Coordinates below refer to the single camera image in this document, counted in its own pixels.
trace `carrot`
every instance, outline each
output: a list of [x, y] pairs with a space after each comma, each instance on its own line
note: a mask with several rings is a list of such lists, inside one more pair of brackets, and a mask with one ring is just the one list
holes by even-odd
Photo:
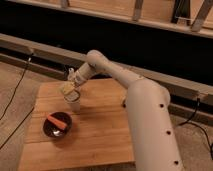
[[66, 123], [60, 121], [59, 119], [54, 118], [52, 115], [47, 115], [47, 119], [48, 119], [48, 121], [53, 123], [57, 128], [59, 128], [63, 131], [66, 130], [66, 128], [67, 128]]

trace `concrete floor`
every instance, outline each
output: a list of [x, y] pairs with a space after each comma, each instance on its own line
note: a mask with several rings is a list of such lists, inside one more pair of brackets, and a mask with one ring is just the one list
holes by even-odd
[[[0, 116], [7, 103], [18, 80], [20, 79], [22, 69], [0, 62]], [[27, 71], [16, 96], [6, 113], [3, 120], [0, 121], [0, 145], [5, 141], [8, 135], [16, 128], [19, 122], [25, 117], [34, 105], [39, 86], [42, 82], [56, 81], [44, 75]], [[183, 121], [183, 118], [171, 116], [174, 125]], [[0, 150], [0, 171], [17, 170], [21, 156], [24, 134], [30, 117], [12, 136], [8, 143]], [[202, 125], [213, 141], [213, 128]], [[175, 128], [177, 141], [179, 144], [181, 156], [187, 171], [213, 171], [213, 161], [207, 148], [207, 143], [202, 132], [191, 126]], [[135, 171], [132, 163], [117, 164], [109, 166], [99, 166], [82, 169], [66, 169], [66, 171]]]

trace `wooden cutting board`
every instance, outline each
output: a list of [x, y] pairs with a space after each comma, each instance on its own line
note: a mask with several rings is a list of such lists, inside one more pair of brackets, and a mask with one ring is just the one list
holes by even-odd
[[[126, 91], [113, 79], [89, 80], [81, 88], [81, 110], [73, 113], [59, 92], [62, 82], [43, 83], [25, 138], [19, 170], [54, 170], [134, 161]], [[43, 133], [45, 115], [69, 113], [73, 126], [53, 140]]]

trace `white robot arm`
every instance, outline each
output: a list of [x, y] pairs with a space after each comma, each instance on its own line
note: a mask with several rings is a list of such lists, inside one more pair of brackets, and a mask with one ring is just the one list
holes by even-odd
[[167, 109], [167, 89], [112, 63], [96, 50], [87, 54], [86, 62], [71, 81], [80, 86], [101, 72], [127, 89], [126, 107], [137, 171], [184, 170]]

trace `cable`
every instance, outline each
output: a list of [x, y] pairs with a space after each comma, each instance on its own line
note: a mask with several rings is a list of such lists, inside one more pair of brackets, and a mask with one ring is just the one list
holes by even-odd
[[24, 123], [24, 121], [28, 118], [28, 116], [32, 113], [34, 107], [30, 110], [30, 112], [24, 117], [24, 119], [19, 123], [19, 125], [15, 128], [15, 130], [9, 135], [9, 137], [4, 141], [4, 143], [0, 146], [0, 150], [5, 146], [5, 144], [10, 140], [10, 138], [15, 134], [15, 132], [19, 129], [19, 127]]
[[213, 160], [213, 143], [212, 144], [210, 143], [209, 136], [208, 136], [206, 130], [203, 127], [201, 127], [200, 125], [198, 125], [194, 122], [190, 122], [197, 114], [199, 106], [200, 106], [200, 98], [197, 98], [197, 105], [196, 105], [194, 112], [191, 114], [191, 116], [186, 121], [179, 123], [178, 126], [183, 126], [185, 124], [191, 124], [191, 125], [199, 128], [200, 130], [202, 130], [203, 133], [205, 134], [206, 141], [207, 141], [208, 147], [209, 147], [209, 152], [210, 152], [211, 158]]
[[31, 61], [31, 57], [29, 57], [29, 59], [28, 59], [28, 61], [27, 61], [27, 63], [26, 63], [26, 66], [25, 66], [25, 68], [24, 68], [24, 71], [23, 71], [23, 73], [22, 73], [22, 76], [21, 76], [20, 80], [18, 81], [18, 84], [16, 85], [16, 87], [15, 87], [15, 89], [14, 89], [14, 91], [13, 91], [13, 95], [12, 95], [12, 97], [10, 98], [9, 103], [7, 104], [6, 108], [4, 109], [4, 112], [3, 112], [2, 116], [0, 117], [0, 121], [2, 120], [2, 118], [3, 118], [3, 117], [5, 116], [5, 114], [7, 113], [7, 110], [8, 110], [8, 108], [9, 108], [9, 106], [11, 105], [11, 103], [12, 103], [12, 101], [13, 101], [13, 98], [15, 97], [16, 91], [17, 91], [17, 89], [18, 89], [18, 87], [19, 87], [21, 81], [22, 81], [23, 78], [24, 78], [24, 75], [25, 75], [25, 73], [26, 73], [26, 71], [27, 71], [27, 68], [29, 67], [30, 61]]
[[203, 127], [201, 127], [200, 125], [198, 125], [196, 123], [193, 123], [193, 122], [187, 122], [187, 124], [191, 124], [191, 125], [193, 125], [193, 126], [195, 126], [197, 128], [200, 128], [200, 130], [203, 131], [204, 135], [206, 136], [206, 141], [208, 143], [208, 147], [209, 147], [209, 152], [210, 152], [211, 158], [213, 160], [213, 143], [210, 143], [209, 136], [208, 136], [206, 130]]
[[195, 111], [191, 114], [191, 116], [186, 121], [179, 123], [178, 125], [183, 126], [183, 125], [187, 124], [189, 121], [191, 121], [197, 114], [197, 110], [198, 110], [199, 106], [200, 106], [200, 98], [197, 98], [197, 105], [196, 105]]

